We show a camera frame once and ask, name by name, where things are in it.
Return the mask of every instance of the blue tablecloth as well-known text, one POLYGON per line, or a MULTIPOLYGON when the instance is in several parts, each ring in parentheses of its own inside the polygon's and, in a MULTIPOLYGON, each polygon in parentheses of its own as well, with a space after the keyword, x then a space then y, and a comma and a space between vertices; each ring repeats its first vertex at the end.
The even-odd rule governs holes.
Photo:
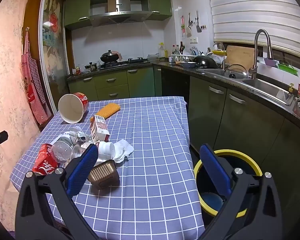
MULTIPOLYGON (((104 239, 195 240, 204 231, 193 164, 189 152, 186 103, 181 97, 130 98, 89 103, 79 125, 90 134, 89 118, 109 102, 121 110, 106 120, 110 141, 127 140, 134 147, 118 165, 120 186, 96 190, 87 180, 73 197, 78 210, 104 239)), ((22 180, 43 143, 76 125, 56 114, 13 168, 10 180, 22 180)), ((49 204, 62 221, 52 195, 49 204)))

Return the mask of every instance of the blue gripper pad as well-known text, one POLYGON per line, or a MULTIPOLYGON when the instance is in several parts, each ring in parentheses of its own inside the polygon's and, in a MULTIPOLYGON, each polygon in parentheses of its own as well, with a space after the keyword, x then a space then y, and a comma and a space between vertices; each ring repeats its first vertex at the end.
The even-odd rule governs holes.
POLYGON ((74 158, 68 164, 68 166, 72 166, 76 164, 76 162, 79 162, 67 179, 67 194, 69 197, 79 194, 97 160, 98 147, 91 144, 80 157, 74 158))
POLYGON ((231 195, 230 178, 208 144, 200 147, 200 160, 218 194, 228 198, 231 195))

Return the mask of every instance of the yellow sponge cloth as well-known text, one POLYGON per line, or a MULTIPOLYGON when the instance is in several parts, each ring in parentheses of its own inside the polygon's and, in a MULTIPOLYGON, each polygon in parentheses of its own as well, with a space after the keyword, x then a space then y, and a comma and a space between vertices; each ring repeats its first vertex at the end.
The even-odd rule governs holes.
POLYGON ((101 108, 96 115, 104 117, 104 119, 109 118, 111 115, 115 114, 121 109, 118 104, 109 103, 105 107, 101 108))

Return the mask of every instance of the floral wallpaper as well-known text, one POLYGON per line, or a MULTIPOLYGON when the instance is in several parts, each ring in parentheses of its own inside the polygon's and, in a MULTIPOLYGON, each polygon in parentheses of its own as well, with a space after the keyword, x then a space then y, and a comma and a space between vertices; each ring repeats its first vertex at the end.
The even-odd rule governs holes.
POLYGON ((58 109, 59 99, 69 93, 66 83, 67 66, 62 30, 63 0, 45 0, 42 19, 44 65, 53 101, 58 109))
POLYGON ((0 3, 0 131, 9 138, 0 145, 0 220, 14 230, 18 192, 11 187, 12 168, 39 135, 21 74, 21 30, 27 0, 0 3))

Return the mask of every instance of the cutting board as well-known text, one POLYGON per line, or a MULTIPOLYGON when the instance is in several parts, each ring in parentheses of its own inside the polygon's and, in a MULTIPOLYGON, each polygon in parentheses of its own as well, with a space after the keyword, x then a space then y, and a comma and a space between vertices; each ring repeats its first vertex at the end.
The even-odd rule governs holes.
POLYGON ((246 70, 253 67, 254 64, 254 48, 246 48, 239 46, 227 46, 226 49, 227 58, 226 63, 240 64, 244 66, 246 70))

